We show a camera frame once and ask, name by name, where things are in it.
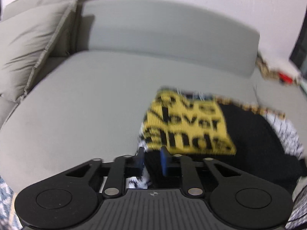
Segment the red object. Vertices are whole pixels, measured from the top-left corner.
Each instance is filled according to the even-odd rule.
[[[279,73],[279,78],[285,83],[288,83],[288,84],[293,83],[293,79],[286,74]]]

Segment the throw pillow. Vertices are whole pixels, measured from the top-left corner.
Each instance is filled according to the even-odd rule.
[[[22,12],[25,12],[29,9],[32,9],[38,6],[59,3],[62,1],[65,1],[65,0],[16,0],[8,4],[5,7],[2,20],[5,21],[7,19],[14,17],[15,15],[18,15]],[[51,56],[65,57],[69,55],[70,38],[71,38],[71,31],[72,31],[74,19],[75,19],[75,14],[71,13],[69,15],[69,23],[66,24],[66,27],[61,34],[61,37],[56,43],[54,50],[50,54]]]
[[[28,94],[76,5],[66,0],[0,22],[0,96],[20,103]]]

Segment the black and white patterned fabric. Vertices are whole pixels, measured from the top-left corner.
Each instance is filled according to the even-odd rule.
[[[298,194],[294,201],[292,214],[286,224],[286,229],[299,228],[300,226],[307,228],[307,186]]]
[[[0,177],[0,230],[19,230],[22,228],[14,209],[16,193]]]
[[[273,113],[265,113],[263,116],[278,136],[285,154],[296,156],[299,160],[303,159],[304,147],[291,121],[280,119]]]
[[[128,189],[147,189],[150,185],[150,177],[147,169],[144,167],[143,174],[140,177],[128,178],[127,188]]]

